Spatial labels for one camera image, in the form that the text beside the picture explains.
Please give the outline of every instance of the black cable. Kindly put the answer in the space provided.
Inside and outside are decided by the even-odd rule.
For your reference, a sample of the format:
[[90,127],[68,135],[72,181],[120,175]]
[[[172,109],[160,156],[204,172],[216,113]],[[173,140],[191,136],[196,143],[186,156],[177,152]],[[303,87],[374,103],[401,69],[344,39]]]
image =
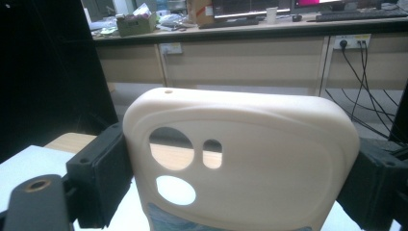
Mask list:
[[342,53],[344,56],[344,59],[346,60],[346,62],[348,63],[348,65],[350,66],[351,70],[353,71],[356,79],[359,81],[359,83],[361,84],[360,86],[362,86],[366,92],[369,94],[370,97],[370,101],[371,101],[371,105],[374,108],[375,113],[377,114],[378,118],[380,119],[381,123],[384,125],[384,127],[390,132],[390,134],[392,134],[390,128],[385,124],[384,120],[381,118],[381,116],[378,113],[378,110],[375,107],[375,104],[378,105],[378,107],[381,109],[381,111],[384,113],[385,117],[393,124],[394,126],[394,122],[393,120],[386,114],[385,110],[383,109],[383,107],[378,103],[378,101],[375,99],[375,97],[371,94],[370,92],[370,88],[369,88],[369,83],[367,81],[367,73],[366,73],[366,67],[367,67],[367,59],[368,59],[368,48],[367,48],[367,44],[365,42],[363,42],[365,44],[365,48],[366,48],[366,61],[363,62],[363,68],[364,68],[364,72],[363,72],[363,76],[364,76],[364,82],[362,79],[360,79],[359,75],[357,74],[356,70],[354,69],[354,67],[352,66],[352,64],[350,63],[350,61],[348,60],[347,56],[345,55],[345,45],[342,46]]
[[[330,93],[328,90],[325,90],[325,91],[326,91],[327,95],[329,95],[329,97],[333,100],[334,103],[336,103],[348,116],[351,116],[351,113],[348,112],[345,108],[343,108],[343,107],[334,99],[334,97],[331,95],[331,93]],[[373,128],[373,127],[371,127],[371,126],[369,126],[369,125],[366,124],[363,120],[361,120],[361,119],[359,119],[359,118],[357,118],[357,117],[355,117],[354,119],[355,119],[355,120],[354,120],[355,122],[357,122],[358,124],[360,124],[361,126],[367,128],[367,129],[369,129],[370,131],[372,131],[373,133],[377,134],[378,136],[380,136],[380,137],[382,137],[382,138],[384,138],[384,139],[387,139],[387,138],[388,138],[387,135],[385,135],[384,133],[382,133],[382,132],[376,130],[375,128]],[[394,143],[395,143],[396,145],[400,146],[400,147],[406,146],[405,144],[399,143],[399,142],[396,142],[396,141],[394,141]]]
[[389,132],[391,132],[390,128],[388,128],[388,126],[385,124],[384,120],[381,118],[381,116],[379,115],[378,111],[377,111],[376,108],[375,108],[375,104],[373,103],[373,100],[378,104],[378,106],[379,106],[380,108],[382,108],[382,107],[381,107],[381,105],[379,105],[379,103],[375,100],[375,98],[374,98],[374,97],[372,96],[372,94],[370,93],[369,86],[367,86],[367,78],[365,79],[366,84],[364,84],[364,82],[363,82],[363,81],[360,79],[360,77],[358,76],[358,74],[357,74],[356,70],[354,69],[354,67],[351,65],[351,63],[350,63],[350,61],[348,60],[347,56],[345,55],[344,50],[343,50],[343,56],[344,56],[345,60],[347,61],[348,65],[350,66],[350,68],[352,69],[352,71],[354,72],[354,75],[355,75],[355,77],[357,78],[357,80],[360,82],[361,86],[363,86],[363,88],[364,88],[364,89],[366,90],[366,92],[369,94],[372,107],[374,108],[374,111],[376,112],[376,114],[377,114],[378,118],[380,119],[381,123],[387,128],[387,130],[388,130]]
[[391,101],[393,101],[393,103],[398,107],[398,104],[392,99],[392,97],[387,93],[387,91],[386,90],[383,90],[384,91],[384,93],[388,96],[388,98],[391,100]]
[[[342,92],[343,92],[345,98],[348,99],[351,103],[353,103],[353,104],[356,103],[356,101],[352,100],[352,99],[347,95],[347,93],[344,91],[344,89],[342,89]],[[363,109],[365,109],[365,110],[374,112],[374,109],[369,108],[369,107],[366,107],[366,106],[361,105],[361,104],[359,104],[359,103],[357,103],[357,106],[359,106],[359,107],[361,107],[361,108],[363,108]],[[388,116],[395,116],[394,114],[390,114],[390,113],[387,113],[387,115],[388,115]]]
[[367,55],[366,55],[366,61],[364,62],[364,56],[363,56],[363,47],[361,46],[361,41],[358,41],[359,45],[360,45],[360,52],[361,52],[361,62],[363,64],[363,80],[362,83],[360,84],[360,88],[358,89],[358,93],[357,93],[357,98],[355,100],[354,103],[354,107],[353,107],[353,111],[351,112],[351,120],[353,120],[354,118],[354,111],[356,109],[357,103],[358,103],[358,99],[360,98],[360,93],[361,93],[361,89],[363,88],[363,83],[365,80],[365,77],[367,77],[364,73],[366,72],[366,65],[367,65]]
[[[365,49],[366,49],[366,65],[364,66],[364,75],[366,75],[366,66],[367,66],[367,59],[368,59],[369,52],[368,52],[367,44],[366,44],[365,41],[363,41],[363,44],[365,45]],[[385,110],[381,107],[381,104],[379,104],[378,101],[374,98],[374,96],[372,96],[372,94],[370,94],[370,88],[369,88],[369,82],[367,81],[367,76],[366,76],[366,87],[367,87],[367,91],[368,91],[368,93],[369,93],[370,100],[371,100],[371,104],[372,104],[373,108],[376,110],[376,108],[375,108],[374,103],[372,102],[372,100],[375,101],[375,103],[378,105],[378,107],[379,107],[379,108],[381,109],[381,111],[384,113],[384,116],[391,122],[392,126],[395,127],[396,130],[398,130],[399,132],[401,132],[400,129],[399,129],[397,126],[395,126],[394,120],[391,119],[391,118],[386,114]],[[384,126],[387,128],[387,130],[390,132],[390,134],[393,135],[398,141],[402,142],[402,140],[400,140],[397,136],[395,136],[395,135],[393,134],[393,132],[387,127],[387,125],[384,123],[384,121],[381,119],[381,117],[380,117],[380,115],[379,115],[378,113],[377,113],[377,116],[380,118],[381,122],[384,124]]]

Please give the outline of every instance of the black bracket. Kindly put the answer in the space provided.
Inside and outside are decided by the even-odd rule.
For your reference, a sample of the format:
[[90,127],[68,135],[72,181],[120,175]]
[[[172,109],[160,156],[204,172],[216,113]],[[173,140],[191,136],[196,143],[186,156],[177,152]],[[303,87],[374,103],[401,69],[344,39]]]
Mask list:
[[43,175],[16,187],[0,230],[72,230],[76,218],[83,228],[109,226],[133,177],[122,127],[109,127],[66,169],[64,178]]

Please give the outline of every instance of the screw hole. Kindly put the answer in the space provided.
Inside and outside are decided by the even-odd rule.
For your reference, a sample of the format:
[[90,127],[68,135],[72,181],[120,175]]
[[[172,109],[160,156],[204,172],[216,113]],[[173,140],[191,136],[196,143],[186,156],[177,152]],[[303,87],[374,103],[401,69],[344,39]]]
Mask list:
[[27,193],[33,193],[33,192],[41,191],[41,190],[47,188],[50,184],[51,184],[51,181],[49,181],[49,180],[38,180],[38,181],[28,185],[25,191]]

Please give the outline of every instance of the wooden surface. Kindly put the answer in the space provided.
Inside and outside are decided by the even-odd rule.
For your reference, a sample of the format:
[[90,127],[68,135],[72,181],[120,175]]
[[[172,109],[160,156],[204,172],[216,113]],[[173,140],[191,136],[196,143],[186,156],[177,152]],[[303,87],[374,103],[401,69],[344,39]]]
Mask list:
[[78,153],[95,138],[96,136],[91,135],[66,133],[51,141],[45,145],[45,147],[60,151]]
[[[45,147],[78,153],[88,145],[96,136],[78,133],[66,133],[51,141]],[[165,168],[179,170],[187,167],[193,160],[194,150],[151,143],[150,148],[156,161]],[[218,168],[222,164],[222,154],[217,152],[204,151],[202,161],[209,168]]]

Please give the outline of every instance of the large round hole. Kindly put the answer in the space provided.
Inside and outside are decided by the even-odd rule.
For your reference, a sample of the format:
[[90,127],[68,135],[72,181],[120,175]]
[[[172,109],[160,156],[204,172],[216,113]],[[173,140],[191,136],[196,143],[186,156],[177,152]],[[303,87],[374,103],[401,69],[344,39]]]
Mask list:
[[189,205],[195,201],[195,190],[185,180],[174,176],[160,176],[156,179],[159,194],[177,205]]
[[180,131],[163,127],[150,135],[153,158],[170,170],[181,170],[191,164],[194,150],[190,140]]

